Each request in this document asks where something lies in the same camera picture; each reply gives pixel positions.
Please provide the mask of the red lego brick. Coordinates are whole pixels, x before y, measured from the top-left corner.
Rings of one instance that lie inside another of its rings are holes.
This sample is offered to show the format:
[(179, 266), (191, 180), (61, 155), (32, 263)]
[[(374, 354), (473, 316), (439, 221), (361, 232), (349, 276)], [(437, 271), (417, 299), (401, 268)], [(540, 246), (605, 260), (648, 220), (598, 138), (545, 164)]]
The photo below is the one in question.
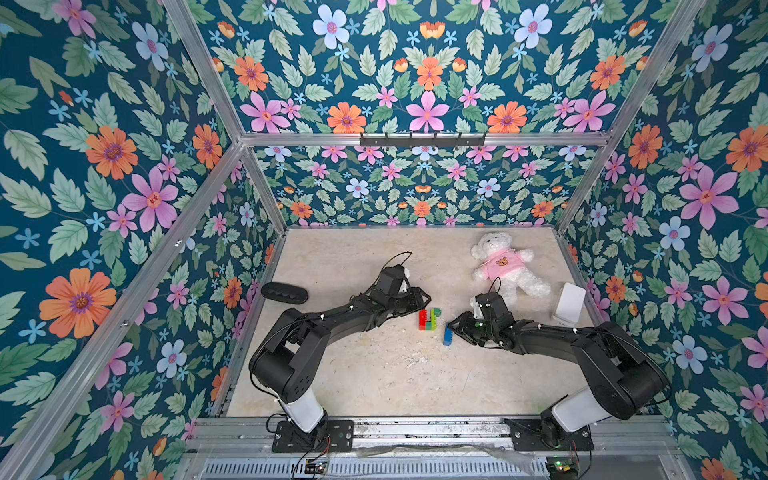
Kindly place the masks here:
[(428, 324), (428, 311), (426, 309), (423, 309), (419, 312), (419, 330), (420, 331), (426, 331), (427, 330), (427, 324)]

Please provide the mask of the blue lego brick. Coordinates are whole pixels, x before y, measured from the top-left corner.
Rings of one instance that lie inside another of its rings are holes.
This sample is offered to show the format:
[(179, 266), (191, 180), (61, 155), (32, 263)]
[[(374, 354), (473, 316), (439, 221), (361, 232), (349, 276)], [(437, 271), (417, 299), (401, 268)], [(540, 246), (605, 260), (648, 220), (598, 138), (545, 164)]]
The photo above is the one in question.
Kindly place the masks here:
[(450, 327), (446, 327), (443, 334), (443, 345), (451, 346), (453, 343), (454, 333)]

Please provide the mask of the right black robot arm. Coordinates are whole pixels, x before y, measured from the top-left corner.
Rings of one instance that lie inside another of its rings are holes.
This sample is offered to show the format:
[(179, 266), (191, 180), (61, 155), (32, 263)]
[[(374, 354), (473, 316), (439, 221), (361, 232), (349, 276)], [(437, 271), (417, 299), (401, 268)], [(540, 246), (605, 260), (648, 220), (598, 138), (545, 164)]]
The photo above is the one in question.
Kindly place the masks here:
[(555, 446), (608, 418), (628, 420), (670, 387), (667, 375), (618, 325), (562, 327), (517, 320), (500, 294), (480, 294), (472, 309), (447, 324), (467, 343), (516, 355), (538, 355), (577, 365), (586, 386), (545, 409), (540, 436)]

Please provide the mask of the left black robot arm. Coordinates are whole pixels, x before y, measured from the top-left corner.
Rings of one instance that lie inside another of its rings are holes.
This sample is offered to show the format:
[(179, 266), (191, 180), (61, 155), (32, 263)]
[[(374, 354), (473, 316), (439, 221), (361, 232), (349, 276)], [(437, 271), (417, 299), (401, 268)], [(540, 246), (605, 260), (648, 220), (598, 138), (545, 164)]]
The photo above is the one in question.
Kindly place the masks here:
[(253, 386), (278, 401), (292, 426), (303, 434), (323, 429), (327, 411), (313, 382), (327, 348), (351, 335), (424, 310), (431, 296), (411, 284), (402, 264), (382, 268), (376, 280), (347, 303), (321, 312), (282, 312), (248, 363)]

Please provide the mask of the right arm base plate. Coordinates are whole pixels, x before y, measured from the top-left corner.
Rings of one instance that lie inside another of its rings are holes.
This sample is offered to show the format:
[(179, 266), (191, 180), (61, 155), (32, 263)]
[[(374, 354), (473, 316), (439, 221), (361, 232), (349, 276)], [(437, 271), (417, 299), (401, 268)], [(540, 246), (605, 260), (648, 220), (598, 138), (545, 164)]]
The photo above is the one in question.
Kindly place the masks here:
[(555, 419), (554, 404), (538, 418), (503, 418), (509, 428), (515, 451), (585, 451), (594, 449), (591, 429), (583, 426), (575, 432), (566, 431)]

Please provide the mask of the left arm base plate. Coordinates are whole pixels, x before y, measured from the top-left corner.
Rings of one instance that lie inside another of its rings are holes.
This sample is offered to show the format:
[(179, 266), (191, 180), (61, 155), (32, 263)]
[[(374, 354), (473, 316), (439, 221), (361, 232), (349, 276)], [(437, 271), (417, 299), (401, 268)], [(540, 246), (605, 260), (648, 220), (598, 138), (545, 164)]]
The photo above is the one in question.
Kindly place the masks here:
[(352, 420), (323, 420), (312, 432), (304, 432), (288, 420), (278, 423), (273, 453), (350, 452), (354, 439)]

